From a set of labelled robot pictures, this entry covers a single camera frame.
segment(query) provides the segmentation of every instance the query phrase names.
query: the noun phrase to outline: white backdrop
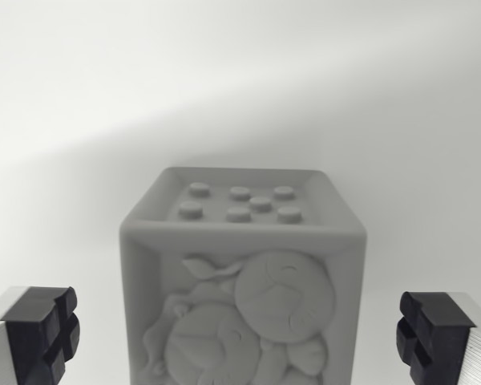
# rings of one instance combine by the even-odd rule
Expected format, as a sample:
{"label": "white backdrop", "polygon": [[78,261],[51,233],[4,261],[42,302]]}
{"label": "white backdrop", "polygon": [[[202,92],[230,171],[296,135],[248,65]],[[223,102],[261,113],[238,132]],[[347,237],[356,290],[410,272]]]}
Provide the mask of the white backdrop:
{"label": "white backdrop", "polygon": [[481,0],[340,3],[0,0],[0,294],[76,288],[61,383],[127,384],[117,233],[170,165],[329,174],[370,238],[353,385],[412,384],[403,291],[481,305]]}

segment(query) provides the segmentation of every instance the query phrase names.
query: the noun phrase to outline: cube top face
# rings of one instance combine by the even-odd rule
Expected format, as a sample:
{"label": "cube top face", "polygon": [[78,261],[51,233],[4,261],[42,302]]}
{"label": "cube top face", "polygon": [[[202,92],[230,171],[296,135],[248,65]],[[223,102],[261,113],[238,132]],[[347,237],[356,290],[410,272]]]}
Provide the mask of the cube top face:
{"label": "cube top face", "polygon": [[362,231],[326,175],[310,170],[169,168],[130,218],[214,231],[229,226]]}

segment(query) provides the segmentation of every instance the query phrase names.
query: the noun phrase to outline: cylindrical stud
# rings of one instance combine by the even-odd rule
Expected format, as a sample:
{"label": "cylindrical stud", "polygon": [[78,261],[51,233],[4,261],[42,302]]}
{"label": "cylindrical stud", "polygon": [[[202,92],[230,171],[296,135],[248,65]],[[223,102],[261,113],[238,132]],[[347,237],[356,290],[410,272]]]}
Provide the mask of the cylindrical stud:
{"label": "cylindrical stud", "polygon": [[199,219],[203,216],[203,206],[195,201],[180,203],[178,214],[185,219]]}
{"label": "cylindrical stud", "polygon": [[273,205],[271,204],[271,200],[269,198],[253,197],[249,200],[249,207],[251,210],[258,213],[267,213],[271,211]]}
{"label": "cylindrical stud", "polygon": [[230,207],[226,213],[228,222],[249,222],[251,221],[251,212],[245,207]]}
{"label": "cylindrical stud", "polygon": [[205,198],[210,195],[210,186],[201,182],[191,183],[189,185],[189,193],[193,197]]}
{"label": "cylindrical stud", "polygon": [[278,221],[280,223],[299,223],[303,215],[298,207],[286,206],[278,209]]}
{"label": "cylindrical stud", "polygon": [[248,201],[251,197],[251,192],[247,187],[232,187],[230,189],[230,198],[235,201]]}
{"label": "cylindrical stud", "polygon": [[278,186],[274,190],[274,197],[282,201],[289,201],[296,197],[294,189],[290,186]]}

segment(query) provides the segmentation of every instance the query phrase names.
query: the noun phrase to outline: gray cube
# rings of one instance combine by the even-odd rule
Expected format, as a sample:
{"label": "gray cube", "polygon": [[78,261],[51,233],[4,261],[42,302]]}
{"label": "gray cube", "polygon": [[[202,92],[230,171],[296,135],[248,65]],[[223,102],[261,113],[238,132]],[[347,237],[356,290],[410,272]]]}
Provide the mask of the gray cube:
{"label": "gray cube", "polygon": [[348,385],[366,247],[318,171],[168,168],[121,231],[131,385]]}

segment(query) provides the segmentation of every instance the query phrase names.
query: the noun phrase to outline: embossed cartoon figure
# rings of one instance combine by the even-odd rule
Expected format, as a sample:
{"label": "embossed cartoon figure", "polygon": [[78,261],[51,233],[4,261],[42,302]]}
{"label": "embossed cartoon figure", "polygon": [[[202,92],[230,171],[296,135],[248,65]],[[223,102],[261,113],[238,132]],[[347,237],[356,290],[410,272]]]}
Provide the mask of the embossed cartoon figure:
{"label": "embossed cartoon figure", "polygon": [[183,260],[199,279],[170,294],[143,338],[139,385],[319,385],[333,287],[315,257],[278,250],[222,269]]}

